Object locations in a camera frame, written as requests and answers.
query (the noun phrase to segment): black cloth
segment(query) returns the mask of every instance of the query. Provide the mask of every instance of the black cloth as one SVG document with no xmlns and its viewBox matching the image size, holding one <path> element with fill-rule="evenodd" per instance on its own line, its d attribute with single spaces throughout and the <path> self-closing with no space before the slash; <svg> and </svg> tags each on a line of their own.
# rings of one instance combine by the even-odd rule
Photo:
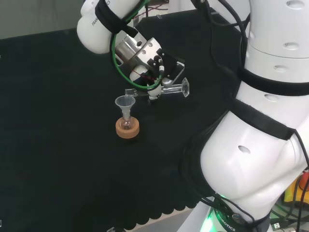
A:
<svg viewBox="0 0 309 232">
<path fill-rule="evenodd" d="M 132 229 L 196 205 L 179 157 L 225 110 L 235 80 L 212 63 L 209 25 L 196 11 L 151 17 L 138 29 L 186 61 L 191 89 L 153 105 L 137 99 L 133 141 L 116 135 L 114 103 L 132 87 L 76 29 L 0 41 L 0 232 Z M 234 28 L 214 30 L 216 58 L 233 70 L 239 40 Z"/>
</svg>

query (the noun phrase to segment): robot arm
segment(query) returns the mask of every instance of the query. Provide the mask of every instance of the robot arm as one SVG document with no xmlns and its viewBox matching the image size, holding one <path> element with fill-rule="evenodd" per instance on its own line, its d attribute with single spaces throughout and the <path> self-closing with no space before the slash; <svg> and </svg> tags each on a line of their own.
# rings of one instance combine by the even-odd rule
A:
<svg viewBox="0 0 309 232">
<path fill-rule="evenodd" d="M 305 30 L 309 5 L 304 3 L 306 1 L 250 0 L 252 21 L 246 70 L 272 81 L 309 83 L 309 43 L 308 30 Z M 120 19 L 140 4 L 139 0 L 105 2 Z M 193 2 L 202 4 L 205 0 Z M 112 33 L 98 20 L 95 12 L 97 3 L 98 0 L 85 2 L 77 32 L 87 49 L 103 54 L 110 51 Z M 130 81 L 135 84 L 144 81 L 149 86 L 153 83 L 151 80 L 148 83 L 149 80 L 144 80 L 143 76 L 158 81 L 162 61 L 165 66 L 164 86 L 173 84 L 183 71 L 177 69 L 180 62 L 172 59 L 154 38 L 146 40 L 140 34 L 135 37 L 123 35 L 115 43 L 115 53 L 123 68 L 127 69 Z M 165 57 L 172 60 L 171 68 L 167 68 L 168 59 Z M 152 91 L 155 97 L 160 89 Z M 242 82 L 236 99 L 281 124 L 297 129 L 303 140 L 309 141 L 309 95 L 283 96 Z M 305 147 L 309 148 L 309 143 L 305 143 Z M 248 223 L 266 218 L 276 200 L 307 166 L 295 135 L 288 140 L 276 138 L 254 128 L 232 112 L 226 114 L 205 144 L 200 162 L 204 178 L 211 188 L 236 204 L 238 208 L 225 202 Z M 235 231 L 235 228 L 224 227 L 227 222 L 215 211 L 212 217 L 217 231 Z M 263 232 L 272 231 L 269 224 L 263 228 Z"/>
<path fill-rule="evenodd" d="M 102 1 L 87 0 L 84 3 L 81 10 L 82 18 L 77 26 L 81 42 L 94 53 L 111 52 L 115 57 L 112 58 L 113 61 L 121 63 L 119 67 L 114 62 L 121 75 L 130 84 L 147 90 L 151 100 L 157 99 L 162 86 L 171 87 L 183 73 L 184 62 L 162 49 L 154 38 L 146 40 L 140 33 L 128 35 L 121 31 L 114 39 L 115 35 L 107 29 L 110 26 L 104 25 L 108 19 L 104 17 L 102 19 L 102 15 L 98 15 L 100 11 L 96 9 L 98 6 L 101 7 L 104 3 Z M 137 6 L 143 6 L 146 1 L 106 0 L 105 2 L 116 17 L 124 20 Z"/>
</svg>

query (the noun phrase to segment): wire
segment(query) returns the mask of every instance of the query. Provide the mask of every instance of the wire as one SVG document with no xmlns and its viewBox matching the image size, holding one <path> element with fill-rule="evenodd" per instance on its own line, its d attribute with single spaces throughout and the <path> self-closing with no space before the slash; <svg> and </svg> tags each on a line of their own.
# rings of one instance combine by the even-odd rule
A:
<svg viewBox="0 0 309 232">
<path fill-rule="evenodd" d="M 138 18 L 138 17 L 140 17 L 140 16 L 142 16 L 142 15 L 144 15 L 144 14 L 147 14 L 147 13 L 150 12 L 150 11 L 158 10 L 159 7 L 161 7 L 161 6 L 163 6 L 163 5 L 164 5 L 164 3 L 162 3 L 162 4 L 160 4 L 160 5 L 156 6 L 156 7 L 152 7 L 152 9 L 150 9 L 150 10 L 148 10 L 148 11 L 145 11 L 144 13 L 141 13 L 141 14 L 135 16 L 134 18 Z"/>
<path fill-rule="evenodd" d="M 159 10 L 159 11 L 168 11 L 168 8 L 155 8 L 155 7 L 149 7 L 149 9 L 152 9 L 152 10 Z"/>
<path fill-rule="evenodd" d="M 135 71 L 134 69 L 132 70 L 132 72 L 135 72 L 137 75 L 139 75 L 140 77 L 143 77 L 143 78 L 146 78 L 148 80 L 153 80 L 155 81 L 154 79 L 152 79 L 150 76 L 145 76 L 145 75 L 142 75 L 142 74 L 139 74 L 137 71 Z"/>
<path fill-rule="evenodd" d="M 281 211 L 285 212 L 286 214 L 289 214 L 289 211 L 287 211 L 285 208 L 281 207 L 279 204 L 275 203 L 275 206 L 277 206 Z M 290 214 L 290 216 L 293 216 L 295 218 L 297 218 L 298 216 L 295 214 Z"/>
<path fill-rule="evenodd" d="M 238 23 L 227 23 L 227 24 L 222 24 L 222 23 L 217 23 L 216 21 L 214 21 L 213 19 L 211 20 L 211 23 L 215 26 L 218 27 L 236 27 L 238 26 Z"/>
<path fill-rule="evenodd" d="M 250 22 L 250 18 L 251 18 L 251 15 L 248 14 L 248 16 L 245 20 L 245 23 L 244 23 L 245 30 L 247 29 L 247 26 Z M 240 45 L 239 45 L 239 60 L 240 60 L 241 64 L 244 64 L 245 61 L 246 61 L 247 45 L 248 45 L 248 43 L 243 43 L 242 36 L 241 36 Z"/>
<path fill-rule="evenodd" d="M 141 8 L 143 8 L 143 6 L 145 4 L 147 4 L 148 2 L 149 2 L 149 0 L 143 0 L 138 7 L 133 9 L 133 11 L 129 14 L 129 17 L 127 19 L 125 19 L 125 22 L 129 23 L 139 13 Z"/>
<path fill-rule="evenodd" d="M 219 196 L 222 200 L 225 200 L 225 201 L 231 203 L 232 205 L 234 205 L 237 209 L 239 209 L 239 210 L 240 210 L 241 212 L 243 212 L 244 214 L 248 215 L 248 216 L 252 219 L 253 223 L 255 222 L 255 219 L 254 219 L 254 217 L 253 217 L 252 215 L 250 215 L 249 213 L 247 213 L 246 211 L 244 211 L 242 208 L 240 208 L 238 205 L 236 205 L 235 203 L 233 203 L 231 200 L 229 200 L 229 199 L 227 199 L 227 198 L 224 198 L 224 197 L 220 196 L 219 194 L 218 194 L 218 196 Z"/>
<path fill-rule="evenodd" d="M 219 119 L 214 121 L 210 126 L 206 128 L 205 131 L 201 131 L 197 136 L 198 137 L 203 137 L 207 136 L 217 125 L 220 123 L 220 121 L 223 119 L 223 117 L 226 115 L 227 111 L 225 111 Z M 194 152 L 198 147 L 197 147 L 197 141 L 195 137 L 192 137 L 190 142 L 187 144 L 187 146 L 183 150 L 183 155 L 180 158 L 179 162 L 179 170 L 180 170 L 180 175 L 181 178 L 185 181 L 187 186 L 190 188 L 190 190 L 198 197 L 198 199 L 203 202 L 206 205 L 209 205 L 212 208 L 215 208 L 219 210 L 220 212 L 226 213 L 231 215 L 232 211 L 228 210 L 228 208 L 223 207 L 213 201 L 210 201 L 209 199 L 205 199 L 204 195 L 201 193 L 199 190 L 199 185 L 197 185 L 193 180 L 192 180 L 192 170 L 191 170 L 191 157 L 193 154 L 198 154 L 198 152 Z"/>
<path fill-rule="evenodd" d="M 303 143 L 303 140 L 301 139 L 299 133 L 297 130 L 295 130 L 295 135 L 300 143 L 301 149 L 303 150 L 304 156 L 305 156 L 305 160 L 307 162 L 307 166 L 309 167 L 309 157 L 305 148 L 305 145 Z M 301 213 L 302 213 L 302 208 L 303 208 L 303 204 L 304 204 L 304 198 L 305 198 L 305 194 L 306 194 L 306 190 L 307 187 L 309 185 L 309 179 L 306 182 L 306 185 L 304 187 L 303 193 L 301 194 L 301 199 L 300 199 L 300 206 L 299 206 L 299 211 L 298 211 L 298 219 L 297 219 L 297 229 L 296 232 L 299 232 L 299 228 L 300 228 L 300 222 L 301 222 Z"/>
<path fill-rule="evenodd" d="M 146 17 L 148 18 L 149 14 L 149 7 L 148 7 L 148 3 L 145 4 L 145 12 L 146 12 Z"/>
<path fill-rule="evenodd" d="M 295 207 L 296 196 L 297 196 L 297 191 L 298 191 L 298 186 L 299 186 L 300 180 L 301 180 L 301 176 L 299 176 L 298 179 L 296 180 L 296 184 L 295 184 L 295 187 L 294 187 L 293 201 L 292 201 L 292 206 L 291 206 L 290 210 L 287 212 L 287 215 L 285 215 L 284 217 L 280 217 L 277 220 L 273 220 L 274 224 L 285 221 L 289 218 L 290 215 L 292 215 L 292 212 L 293 212 L 294 207 Z"/>
<path fill-rule="evenodd" d="M 212 61 L 218 66 L 218 68 L 223 71 L 224 73 L 226 74 L 229 74 L 229 75 L 233 75 L 234 77 L 236 77 L 236 75 L 234 74 L 233 71 L 231 71 L 228 67 L 225 67 L 221 64 L 219 64 L 215 58 L 214 58 L 214 54 L 213 54 L 213 28 L 212 26 L 215 25 L 215 26 L 221 26 L 221 27 L 224 27 L 224 26 L 238 26 L 238 23 L 235 23 L 235 24 L 218 24 L 216 23 L 212 17 L 211 17 L 211 8 L 210 8 L 210 5 L 207 1 L 205 1 L 205 4 L 202 5 L 203 7 L 205 7 L 204 9 L 201 8 L 200 10 L 203 12 L 203 14 L 205 15 L 205 17 L 209 20 L 210 22 L 210 38 L 211 38 L 211 41 L 210 41 L 210 44 L 211 44 L 211 49 L 210 49 L 210 54 L 211 54 L 211 59 Z M 250 14 L 247 16 L 246 20 L 241 22 L 244 26 L 244 28 L 247 28 L 248 26 L 248 23 L 250 21 Z M 244 64 L 243 60 L 246 56 L 245 53 L 243 53 L 243 50 L 246 51 L 246 46 L 247 45 L 244 45 L 243 44 L 243 39 L 241 37 L 240 39 L 240 45 L 239 45 L 239 63 L 240 63 L 240 66 L 242 66 Z"/>
<path fill-rule="evenodd" d="M 238 23 L 240 32 L 241 32 L 241 37 L 242 37 L 242 45 L 244 46 L 244 44 L 247 44 L 247 35 L 246 35 L 246 30 L 245 27 L 240 19 L 240 17 L 238 16 L 238 14 L 236 13 L 236 11 L 231 7 L 230 4 L 228 4 L 225 0 L 218 0 L 231 14 L 232 16 L 235 18 L 236 22 Z M 241 62 L 241 66 L 244 67 L 244 60 L 242 60 Z"/>
<path fill-rule="evenodd" d="M 276 204 L 276 206 L 277 206 L 280 210 L 282 210 L 283 212 L 288 213 L 287 210 L 285 210 L 284 208 L 280 207 L 278 204 Z M 283 217 L 284 217 L 283 215 L 280 215 L 279 213 L 277 213 L 277 212 L 274 211 L 274 210 L 272 210 L 271 212 L 272 212 L 274 215 L 276 215 L 276 216 L 278 216 L 278 217 L 280 217 L 280 218 L 283 218 Z M 296 219 L 288 218 L 287 221 L 291 221 L 291 222 L 293 222 L 293 223 L 297 222 L 298 216 L 295 215 L 295 214 L 291 214 L 291 216 L 295 217 Z M 309 216 L 302 217 L 301 222 L 309 222 Z M 273 219 L 271 220 L 271 225 L 276 224 L 276 223 L 277 223 L 277 222 L 274 222 Z"/>
</svg>

